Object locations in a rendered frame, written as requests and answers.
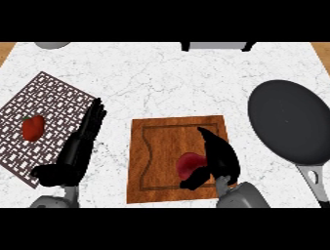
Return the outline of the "grey round object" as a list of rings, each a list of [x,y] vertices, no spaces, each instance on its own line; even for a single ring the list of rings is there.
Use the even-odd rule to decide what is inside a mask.
[[[71,42],[34,42],[35,45],[46,50],[55,50],[63,48]]]

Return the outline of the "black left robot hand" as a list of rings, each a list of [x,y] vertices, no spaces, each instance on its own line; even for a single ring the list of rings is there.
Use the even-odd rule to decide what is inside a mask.
[[[44,187],[77,187],[84,179],[99,136],[106,110],[100,99],[94,99],[83,123],[65,142],[55,164],[33,168],[33,176]]]

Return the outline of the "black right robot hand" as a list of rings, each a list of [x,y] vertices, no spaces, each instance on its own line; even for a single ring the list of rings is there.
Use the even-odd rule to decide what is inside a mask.
[[[205,140],[206,155],[203,156],[208,158],[208,165],[195,170],[187,180],[180,180],[180,187],[195,190],[203,186],[211,179],[224,176],[231,177],[229,186],[234,188],[240,175],[240,165],[234,149],[230,143],[208,129],[199,127],[198,130]]]

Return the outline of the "dark grey frying pan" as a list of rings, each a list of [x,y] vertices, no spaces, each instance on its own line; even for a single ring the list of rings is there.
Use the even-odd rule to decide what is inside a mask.
[[[304,176],[321,208],[330,208],[323,165],[330,160],[330,107],[302,85],[270,80],[252,91],[248,116],[255,134]]]

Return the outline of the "brown patterned placemat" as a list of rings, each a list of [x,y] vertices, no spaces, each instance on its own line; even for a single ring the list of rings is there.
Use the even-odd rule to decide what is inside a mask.
[[[53,164],[94,97],[41,72],[0,108],[0,165],[33,187],[38,165]]]

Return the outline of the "red pear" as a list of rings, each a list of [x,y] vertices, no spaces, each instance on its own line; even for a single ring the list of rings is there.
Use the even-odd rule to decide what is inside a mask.
[[[195,152],[186,152],[175,164],[177,174],[180,180],[187,180],[195,172],[195,170],[203,166],[208,165],[208,158],[195,153]]]

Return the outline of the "red bell pepper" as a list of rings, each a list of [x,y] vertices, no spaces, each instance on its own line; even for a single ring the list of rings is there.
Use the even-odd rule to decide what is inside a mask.
[[[41,115],[24,118],[24,139],[35,142],[44,133],[44,118]]]

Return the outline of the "brown wooden cutting board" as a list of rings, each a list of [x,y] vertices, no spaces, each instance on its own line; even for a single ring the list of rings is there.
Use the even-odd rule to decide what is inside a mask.
[[[198,130],[208,129],[229,138],[221,115],[134,119],[131,126],[127,203],[217,198],[215,179],[196,190],[180,187],[175,170],[180,156],[205,156],[205,140]]]

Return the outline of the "grey appliance with black legs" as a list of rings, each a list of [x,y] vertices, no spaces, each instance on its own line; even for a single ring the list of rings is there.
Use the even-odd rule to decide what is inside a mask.
[[[249,52],[255,42],[181,42],[181,50],[189,52],[195,49],[236,49]]]

